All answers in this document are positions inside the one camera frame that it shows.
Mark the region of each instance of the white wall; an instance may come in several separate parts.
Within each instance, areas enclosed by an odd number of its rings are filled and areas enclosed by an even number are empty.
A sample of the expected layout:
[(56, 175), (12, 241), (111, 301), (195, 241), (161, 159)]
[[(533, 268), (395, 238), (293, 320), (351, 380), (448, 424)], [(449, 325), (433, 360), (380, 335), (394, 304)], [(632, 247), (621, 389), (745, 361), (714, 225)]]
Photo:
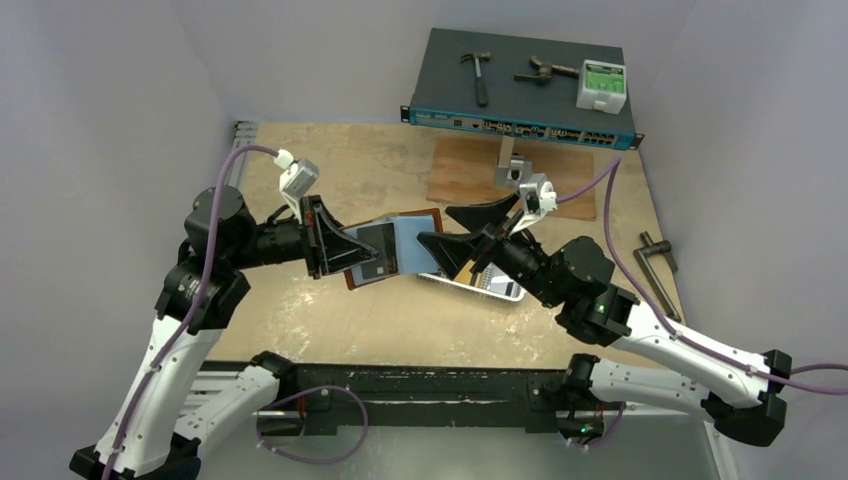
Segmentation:
[[(848, 362), (846, 19), (837, 0), (700, 1), (639, 122), (687, 318), (797, 365)], [(783, 397), (786, 430), (736, 450), (742, 477), (845, 478), (848, 398)]]
[(396, 122), (432, 27), (624, 47), (638, 100), (695, 0), (172, 0), (237, 118)]
[(165, 0), (0, 7), (0, 465), (105, 431), (231, 125)]

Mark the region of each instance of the hammer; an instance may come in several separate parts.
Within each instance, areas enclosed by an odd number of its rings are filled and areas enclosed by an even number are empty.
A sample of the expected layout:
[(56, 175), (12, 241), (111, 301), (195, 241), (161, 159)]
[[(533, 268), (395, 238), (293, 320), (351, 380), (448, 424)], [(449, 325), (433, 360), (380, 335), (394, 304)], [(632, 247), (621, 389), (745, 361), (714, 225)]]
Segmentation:
[(475, 78), (477, 78), (477, 83), (475, 86), (475, 91), (477, 93), (477, 105), (480, 107), (485, 107), (489, 104), (489, 94), (486, 92), (486, 82), (483, 81), (483, 73), (480, 71), (480, 60), (489, 61), (492, 58), (492, 52), (486, 53), (466, 53), (459, 59), (459, 63), (463, 63), (466, 60), (474, 59), (474, 72)]

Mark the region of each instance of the metal tool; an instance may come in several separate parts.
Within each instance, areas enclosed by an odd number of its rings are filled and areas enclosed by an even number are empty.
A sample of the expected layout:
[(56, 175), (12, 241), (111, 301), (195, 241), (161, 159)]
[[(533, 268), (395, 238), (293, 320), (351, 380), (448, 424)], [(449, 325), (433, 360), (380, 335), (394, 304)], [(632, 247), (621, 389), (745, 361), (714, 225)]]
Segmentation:
[(483, 72), (480, 70), (480, 60), (488, 62), (492, 58), (492, 52), (473, 52), (466, 53), (460, 57), (459, 62), (463, 63), (466, 60), (474, 59), (474, 74), (476, 84), (474, 90), (477, 94), (477, 106), (485, 107), (489, 104), (489, 93), (486, 91), (486, 82), (483, 80)]
[(657, 297), (659, 297), (660, 303), (665, 309), (666, 316), (675, 322), (679, 322), (682, 320), (680, 311), (677, 310), (677, 307), (674, 305), (671, 297), (668, 296), (668, 292), (665, 290), (665, 287), (663, 287), (659, 277), (657, 277), (654, 267), (652, 267), (651, 263), (648, 261), (648, 257), (652, 255), (663, 255), (668, 262), (669, 268), (671, 268), (671, 273), (676, 272), (677, 262), (675, 262), (674, 257), (671, 256), (671, 242), (668, 240), (662, 240), (654, 243), (648, 232), (640, 233), (639, 238), (645, 246), (633, 250), (633, 255), (636, 257), (636, 261), (639, 262), (639, 267), (642, 269), (642, 272), (644, 272), (645, 276), (648, 277), (648, 281), (651, 284), (651, 288), (654, 289), (654, 293)]
[(516, 73), (512, 78), (517, 82), (533, 82), (536, 85), (545, 85), (551, 81), (554, 73), (565, 75), (566, 77), (580, 78), (580, 70), (566, 67), (564, 65), (555, 65), (550, 62), (543, 62), (539, 57), (533, 55), (530, 57), (530, 65), (536, 69), (536, 75), (523, 75)]

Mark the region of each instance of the green label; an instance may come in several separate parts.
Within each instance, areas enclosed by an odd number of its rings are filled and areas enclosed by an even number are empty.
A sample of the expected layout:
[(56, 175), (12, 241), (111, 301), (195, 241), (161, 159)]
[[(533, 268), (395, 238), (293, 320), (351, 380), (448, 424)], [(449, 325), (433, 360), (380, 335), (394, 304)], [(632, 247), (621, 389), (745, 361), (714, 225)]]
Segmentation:
[(585, 85), (593, 90), (624, 93), (624, 69), (587, 63)]

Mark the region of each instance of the blue front panel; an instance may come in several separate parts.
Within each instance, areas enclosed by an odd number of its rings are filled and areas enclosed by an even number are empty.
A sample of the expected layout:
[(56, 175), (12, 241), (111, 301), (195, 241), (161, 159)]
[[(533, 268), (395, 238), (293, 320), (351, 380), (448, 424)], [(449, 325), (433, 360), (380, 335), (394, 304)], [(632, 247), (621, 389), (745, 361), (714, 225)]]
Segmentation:
[[(501, 127), (489, 126), (489, 123), (497, 122)], [(549, 142), (568, 143), (573, 145), (588, 145), (592, 147), (612, 148), (615, 150), (627, 150), (633, 142), (634, 134), (610, 132), (602, 130), (593, 130), (592, 134), (601, 134), (615, 137), (612, 144), (604, 145), (600, 143), (592, 143), (591, 141), (580, 141), (579, 139), (568, 138), (551, 138), (551, 131), (573, 131), (580, 132), (580, 128), (567, 127), (562, 125), (544, 125), (544, 124), (522, 124), (509, 119), (501, 119), (495, 117), (481, 117), (477, 115), (455, 114), (451, 112), (442, 112), (435, 110), (419, 110), (415, 108), (409, 109), (409, 123), (413, 125), (423, 125), (427, 127), (449, 128), (452, 130), (462, 130), (466, 132), (490, 133), (494, 135), (509, 135), (516, 138), (536, 138), (538, 140), (547, 140)], [(509, 131), (504, 131), (503, 128), (508, 125)]]

